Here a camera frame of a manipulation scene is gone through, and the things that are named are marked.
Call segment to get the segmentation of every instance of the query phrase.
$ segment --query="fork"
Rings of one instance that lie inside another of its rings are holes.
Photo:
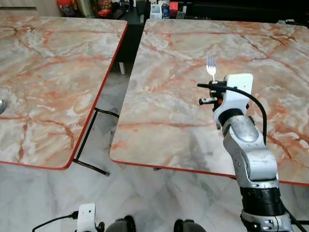
[[[212,80],[215,81],[214,76],[216,74],[216,55],[213,55],[212,53],[207,54],[206,70],[208,74],[212,76]]]

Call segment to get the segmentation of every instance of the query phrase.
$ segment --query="marble floor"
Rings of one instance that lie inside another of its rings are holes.
[[[112,70],[98,107],[120,112],[129,73]],[[104,221],[108,226],[130,214],[138,232],[171,232],[178,218],[191,218],[208,232],[245,231],[239,219],[241,198],[235,180],[171,170],[154,172],[109,160],[116,123],[112,116],[98,114],[81,156],[82,161],[109,171],[109,177],[75,163],[64,171],[0,164],[0,231],[31,231],[84,203],[96,204],[97,224]],[[308,187],[281,185],[281,194],[297,219],[309,219]],[[38,231],[75,229],[76,220],[65,219]]]

